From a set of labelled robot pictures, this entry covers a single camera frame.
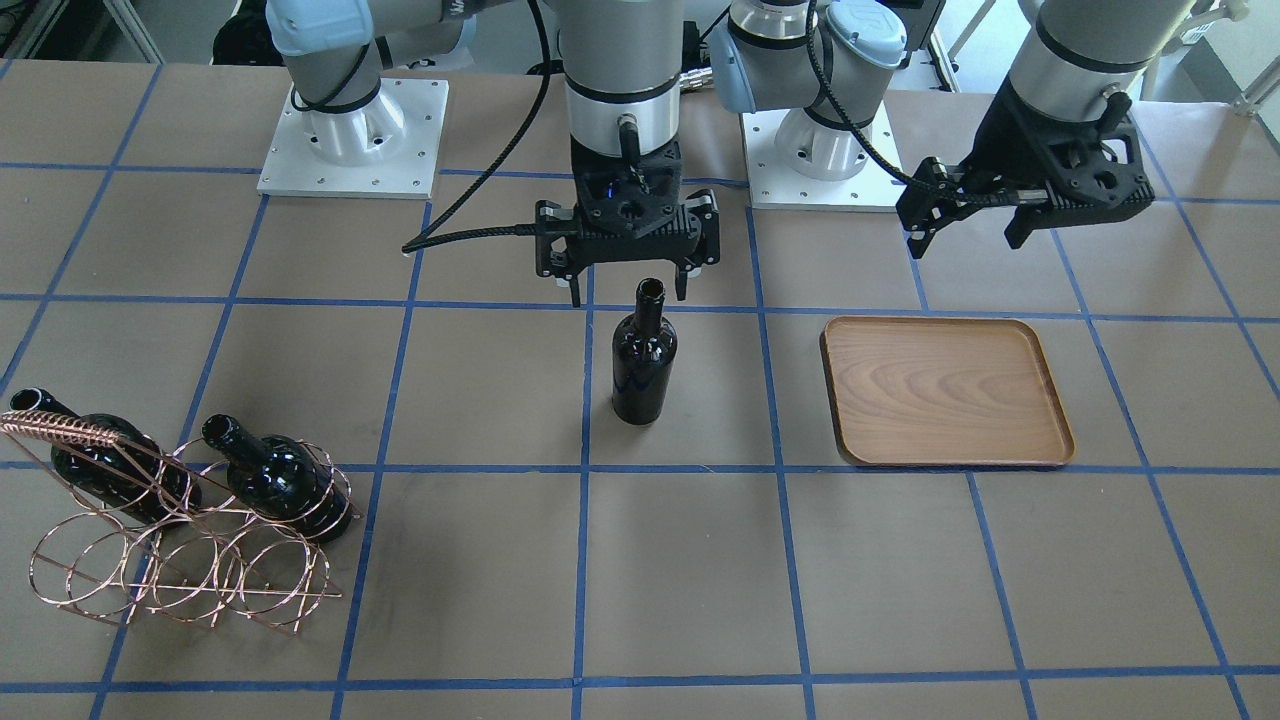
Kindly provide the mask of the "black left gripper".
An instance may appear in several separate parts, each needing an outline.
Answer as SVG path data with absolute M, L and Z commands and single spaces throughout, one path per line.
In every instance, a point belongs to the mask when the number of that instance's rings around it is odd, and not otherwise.
M 1132 99 L 1110 94 L 1098 118 L 1047 117 L 1006 79 L 959 164 L 928 156 L 896 202 L 913 260 L 936 233 L 986 208 L 1012 206 L 1004 229 L 1019 250 L 1038 229 L 1125 222 L 1155 201 L 1140 156 Z

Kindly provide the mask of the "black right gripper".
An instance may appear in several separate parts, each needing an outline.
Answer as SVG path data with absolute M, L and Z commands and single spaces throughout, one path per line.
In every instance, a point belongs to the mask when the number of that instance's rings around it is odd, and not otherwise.
M 676 266 L 676 299 L 685 301 L 692 269 L 721 259 L 721 223 L 712 191 L 680 199 L 678 141 L 641 155 L 636 165 L 576 140 L 570 147 L 577 202 L 573 209 L 538 202 L 536 273 L 568 282 L 571 305 L 582 307 L 580 275 L 586 268 L 667 260 Z

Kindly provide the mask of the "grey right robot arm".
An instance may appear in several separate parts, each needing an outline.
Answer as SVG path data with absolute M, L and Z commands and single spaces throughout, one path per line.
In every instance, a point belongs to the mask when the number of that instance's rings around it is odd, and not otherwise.
M 716 197 L 681 195 L 680 99 L 701 42 L 681 1 L 530 1 L 521 40 L 512 1 L 269 1 L 270 41 L 291 76 L 257 190 L 273 197 L 422 199 L 434 195 L 448 86 L 396 68 L 531 68 L 527 115 L 481 172 L 497 173 L 563 83 L 575 199 L 536 205 L 526 224 L 444 231 L 466 190 L 410 240 L 407 254 L 484 237 L 531 237 L 535 270 L 579 296 L 605 263 L 663 260 L 675 295 L 721 259 Z

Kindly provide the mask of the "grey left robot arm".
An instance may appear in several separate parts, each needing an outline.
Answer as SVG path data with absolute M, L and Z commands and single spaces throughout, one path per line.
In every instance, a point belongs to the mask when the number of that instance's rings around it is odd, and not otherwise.
M 735 1 L 710 36 L 716 90 L 737 114 L 785 111 L 787 165 L 823 182 L 873 161 L 902 183 L 895 211 L 909 251 L 987 208 L 1011 208 L 1004 234 L 1120 223 L 1155 190 L 1140 159 L 1129 87 L 1161 54 L 1189 1 L 1042 1 L 956 164 L 908 174 L 873 147 L 873 124 L 908 54 L 901 18 L 878 1 Z

